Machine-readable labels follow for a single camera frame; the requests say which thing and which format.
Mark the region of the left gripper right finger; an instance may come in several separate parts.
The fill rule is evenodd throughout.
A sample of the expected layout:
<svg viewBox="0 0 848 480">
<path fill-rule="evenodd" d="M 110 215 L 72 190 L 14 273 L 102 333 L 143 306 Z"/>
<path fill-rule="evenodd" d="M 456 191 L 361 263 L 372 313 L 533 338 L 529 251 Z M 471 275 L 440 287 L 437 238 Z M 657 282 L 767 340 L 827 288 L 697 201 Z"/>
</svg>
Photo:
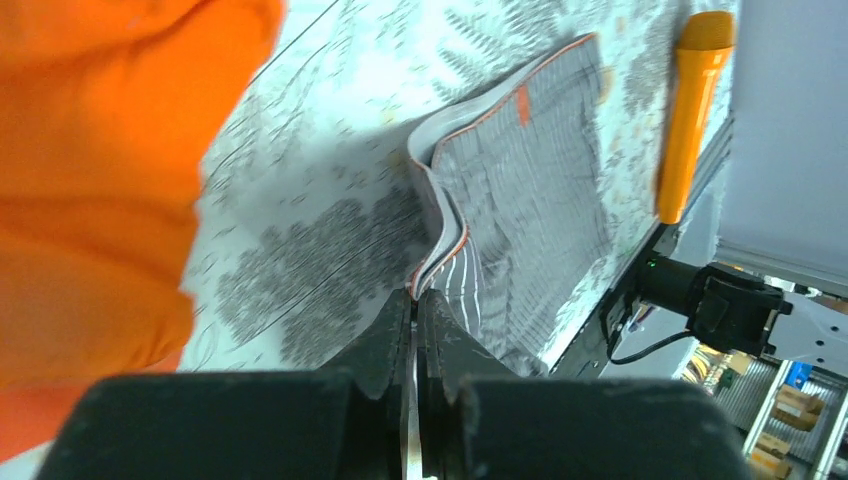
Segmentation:
<svg viewBox="0 0 848 480">
<path fill-rule="evenodd" d="M 471 377 L 512 371 L 459 325 L 437 290 L 418 300 L 418 408 L 423 472 L 439 479 L 472 479 L 467 439 L 477 414 L 464 385 Z"/>
</svg>

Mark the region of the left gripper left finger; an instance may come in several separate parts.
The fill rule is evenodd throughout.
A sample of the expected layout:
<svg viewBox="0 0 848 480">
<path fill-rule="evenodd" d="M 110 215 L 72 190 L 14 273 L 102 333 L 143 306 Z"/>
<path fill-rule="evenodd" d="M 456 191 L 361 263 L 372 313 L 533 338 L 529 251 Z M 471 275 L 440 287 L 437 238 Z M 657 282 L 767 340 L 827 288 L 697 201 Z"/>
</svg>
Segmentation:
<svg viewBox="0 0 848 480">
<path fill-rule="evenodd" d="M 339 479 L 404 479 L 412 385 L 413 301 L 393 291 L 374 321 L 322 365 L 351 381 Z"/>
</svg>

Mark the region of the grey striped underwear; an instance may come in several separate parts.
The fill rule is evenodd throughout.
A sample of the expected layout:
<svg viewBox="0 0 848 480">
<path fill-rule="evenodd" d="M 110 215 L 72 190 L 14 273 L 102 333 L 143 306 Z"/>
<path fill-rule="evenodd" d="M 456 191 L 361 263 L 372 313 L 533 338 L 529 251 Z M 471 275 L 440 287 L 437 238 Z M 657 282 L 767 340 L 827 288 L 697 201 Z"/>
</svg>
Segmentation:
<svg viewBox="0 0 848 480">
<path fill-rule="evenodd" d="M 433 246 L 411 275 L 507 368 L 544 376 L 558 313 L 612 248 L 598 192 L 598 39 L 583 34 L 407 139 Z"/>
</svg>

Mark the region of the orange underwear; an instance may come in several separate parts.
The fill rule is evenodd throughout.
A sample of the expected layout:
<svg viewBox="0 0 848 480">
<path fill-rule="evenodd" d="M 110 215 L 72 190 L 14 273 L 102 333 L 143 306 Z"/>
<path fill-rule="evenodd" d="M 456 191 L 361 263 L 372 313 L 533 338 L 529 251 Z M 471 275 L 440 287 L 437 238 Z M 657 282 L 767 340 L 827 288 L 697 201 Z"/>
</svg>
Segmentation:
<svg viewBox="0 0 848 480">
<path fill-rule="evenodd" d="M 102 378 L 173 372 L 200 163 L 282 1 L 1 5 L 1 456 Z"/>
</svg>

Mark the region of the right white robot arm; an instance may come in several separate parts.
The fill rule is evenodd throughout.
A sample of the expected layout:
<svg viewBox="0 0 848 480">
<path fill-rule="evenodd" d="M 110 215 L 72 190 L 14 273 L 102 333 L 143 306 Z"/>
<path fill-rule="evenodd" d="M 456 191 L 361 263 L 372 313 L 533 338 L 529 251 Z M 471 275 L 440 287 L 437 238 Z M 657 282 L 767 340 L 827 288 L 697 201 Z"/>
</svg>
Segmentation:
<svg viewBox="0 0 848 480">
<path fill-rule="evenodd" d="M 635 292 L 686 318 L 671 343 L 694 338 L 723 353 L 766 354 L 847 375 L 847 316 L 745 272 L 657 256 L 639 265 Z"/>
</svg>

